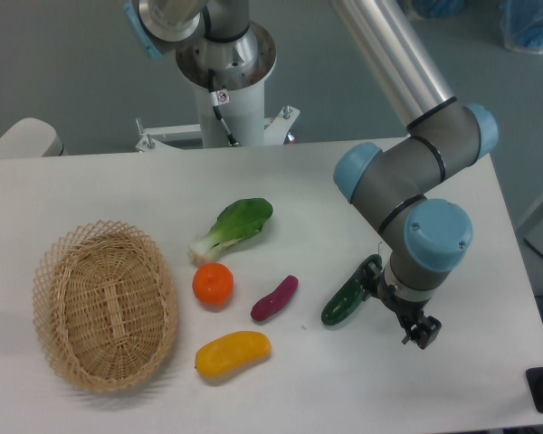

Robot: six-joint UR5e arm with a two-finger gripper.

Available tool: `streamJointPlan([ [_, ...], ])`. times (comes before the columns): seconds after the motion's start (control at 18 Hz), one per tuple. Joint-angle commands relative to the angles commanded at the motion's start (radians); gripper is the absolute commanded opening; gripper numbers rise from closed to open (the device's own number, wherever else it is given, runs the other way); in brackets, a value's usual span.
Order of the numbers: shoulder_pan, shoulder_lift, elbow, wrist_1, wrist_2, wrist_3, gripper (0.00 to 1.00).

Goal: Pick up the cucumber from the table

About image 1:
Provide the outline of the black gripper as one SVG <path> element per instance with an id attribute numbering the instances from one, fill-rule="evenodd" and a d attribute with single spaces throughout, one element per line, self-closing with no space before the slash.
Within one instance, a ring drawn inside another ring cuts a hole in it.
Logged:
<path id="1" fill-rule="evenodd" d="M 412 342 L 425 349 L 438 336 L 442 323 L 433 316 L 420 315 L 424 302 L 416 291 L 402 284 L 391 269 L 382 271 L 382 257 L 368 256 L 355 272 L 356 281 L 362 289 L 361 300 L 377 297 L 385 307 L 396 314 L 405 330 L 402 344 Z"/>

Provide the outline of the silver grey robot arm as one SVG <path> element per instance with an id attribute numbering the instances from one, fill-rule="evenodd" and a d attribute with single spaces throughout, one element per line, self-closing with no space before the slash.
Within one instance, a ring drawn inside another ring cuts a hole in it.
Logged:
<path id="1" fill-rule="evenodd" d="M 466 212 L 427 193 L 487 155 L 499 129 L 487 109 L 458 101 L 396 2 L 333 6 L 408 135 L 387 151 L 371 143 L 354 146 L 335 167 L 336 186 L 392 253 L 389 261 L 367 258 L 321 319 L 333 326 L 375 297 L 396 314 L 405 340 L 425 348 L 441 323 L 424 306 L 472 240 Z M 174 52 L 179 70 L 198 87 L 205 147 L 263 144 L 272 128 L 262 98 L 247 102 L 244 95 L 264 81 L 276 55 L 247 2 L 129 1 L 124 10 L 147 55 Z"/>

